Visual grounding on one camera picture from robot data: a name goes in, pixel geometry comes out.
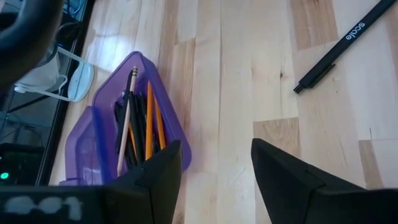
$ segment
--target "wooden floor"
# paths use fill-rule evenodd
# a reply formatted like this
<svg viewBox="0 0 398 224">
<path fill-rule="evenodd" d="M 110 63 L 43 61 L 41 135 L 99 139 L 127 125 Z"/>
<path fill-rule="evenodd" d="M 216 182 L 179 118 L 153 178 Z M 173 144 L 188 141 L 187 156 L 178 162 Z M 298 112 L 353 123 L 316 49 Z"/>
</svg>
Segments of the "wooden floor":
<svg viewBox="0 0 398 224">
<path fill-rule="evenodd" d="M 190 142 L 175 223 L 270 223 L 251 139 L 369 189 L 398 187 L 398 4 L 336 68 L 294 86 L 378 0 L 97 0 L 83 57 L 97 68 L 69 106 L 64 146 L 96 89 L 133 50 L 159 68 Z"/>
</svg>

